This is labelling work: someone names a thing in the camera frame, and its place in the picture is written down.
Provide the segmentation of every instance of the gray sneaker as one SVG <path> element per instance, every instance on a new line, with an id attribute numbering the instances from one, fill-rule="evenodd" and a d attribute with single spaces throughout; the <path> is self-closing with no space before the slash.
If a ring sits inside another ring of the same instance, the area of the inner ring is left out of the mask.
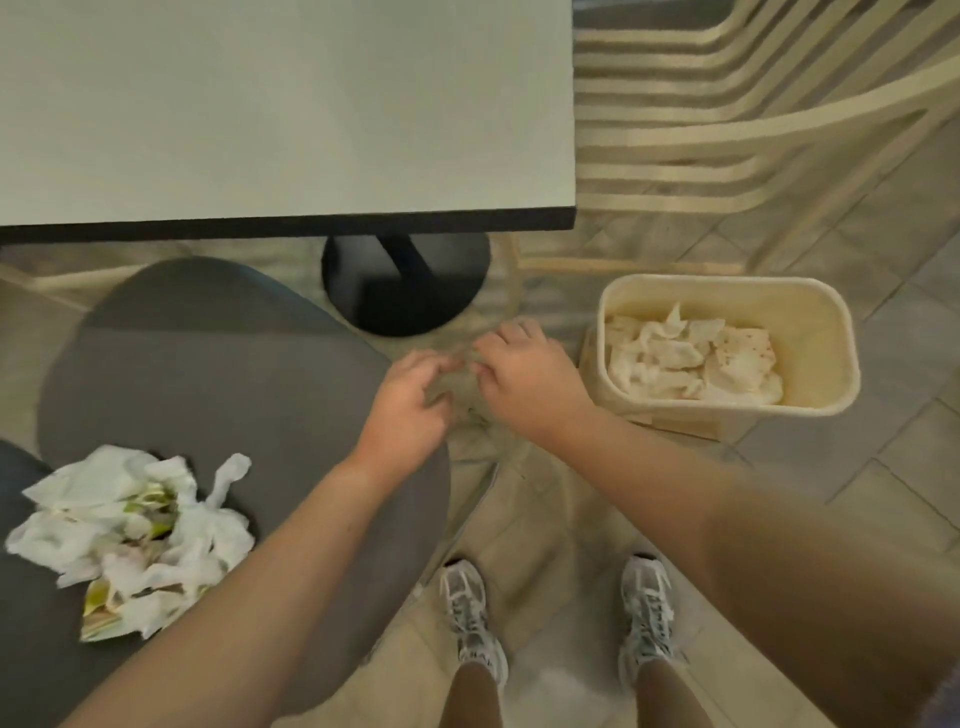
<path id="1" fill-rule="evenodd" d="M 634 688 L 643 663 L 673 658 L 672 591 L 660 559 L 635 554 L 627 560 L 620 577 L 620 594 L 630 618 L 630 633 L 620 647 L 618 667 L 620 682 L 629 690 Z"/>
<path id="2" fill-rule="evenodd" d="M 440 577 L 446 615 L 457 637 L 457 652 L 463 663 L 480 663 L 503 691 L 507 684 L 507 655 L 493 636 L 487 619 L 487 589 L 476 567 L 466 559 L 448 564 Z"/>

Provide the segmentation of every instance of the gray chair seat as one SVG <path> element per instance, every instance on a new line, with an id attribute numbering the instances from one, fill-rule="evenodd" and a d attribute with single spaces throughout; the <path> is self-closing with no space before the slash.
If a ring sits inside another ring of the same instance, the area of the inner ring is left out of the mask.
<path id="1" fill-rule="evenodd" d="M 41 398 L 40 451 L 54 468 L 104 443 L 181 454 L 202 488 L 243 452 L 253 465 L 228 506 L 251 519 L 259 542 L 349 453 L 388 366 L 317 306 L 246 266 L 166 261 L 116 288 L 60 355 Z M 368 654 L 440 540 L 448 496 L 441 448 L 377 514 L 280 715 L 326 700 Z M 19 592 L 10 560 L 0 564 L 6 594 Z M 39 598 L 54 591 L 53 574 L 44 576 L 21 596 L 36 601 L 34 622 L 53 632 L 5 632 L 5 660 L 36 668 L 17 691 L 21 719 L 2 724 L 53 724 L 141 645 L 138 637 L 78 644 L 82 589 Z"/>

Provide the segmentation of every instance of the left hand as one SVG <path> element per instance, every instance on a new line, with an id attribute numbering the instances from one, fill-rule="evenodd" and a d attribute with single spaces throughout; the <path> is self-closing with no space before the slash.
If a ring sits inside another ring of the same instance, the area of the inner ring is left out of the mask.
<path id="1" fill-rule="evenodd" d="M 446 393 L 426 406 L 426 389 L 441 373 L 461 366 L 463 361 L 453 356 L 413 350 L 384 377 L 348 458 L 383 497 L 419 468 L 446 437 L 452 396 Z"/>

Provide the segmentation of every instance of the black table base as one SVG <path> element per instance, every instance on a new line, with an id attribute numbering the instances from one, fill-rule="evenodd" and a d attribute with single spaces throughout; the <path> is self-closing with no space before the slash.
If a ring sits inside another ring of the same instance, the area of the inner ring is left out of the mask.
<path id="1" fill-rule="evenodd" d="M 324 288 L 351 324 L 379 336 L 416 336 L 473 301 L 490 269 L 482 232 L 331 237 Z"/>

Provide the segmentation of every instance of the tissue pile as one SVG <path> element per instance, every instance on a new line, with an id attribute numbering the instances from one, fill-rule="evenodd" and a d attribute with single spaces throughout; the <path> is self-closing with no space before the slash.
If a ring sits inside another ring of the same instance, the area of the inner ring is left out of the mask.
<path id="1" fill-rule="evenodd" d="M 247 519 L 221 508 L 250 463 L 232 455 L 198 502 L 182 457 L 103 446 L 23 492 L 37 510 L 11 531 L 7 551 L 58 572 L 58 587 L 90 582 L 81 642 L 131 632 L 147 639 L 253 547 Z"/>
<path id="2" fill-rule="evenodd" d="M 776 404 L 783 397 L 763 328 L 684 321 L 677 303 L 663 323 L 614 316 L 604 336 L 610 379 L 632 397 L 728 404 Z"/>

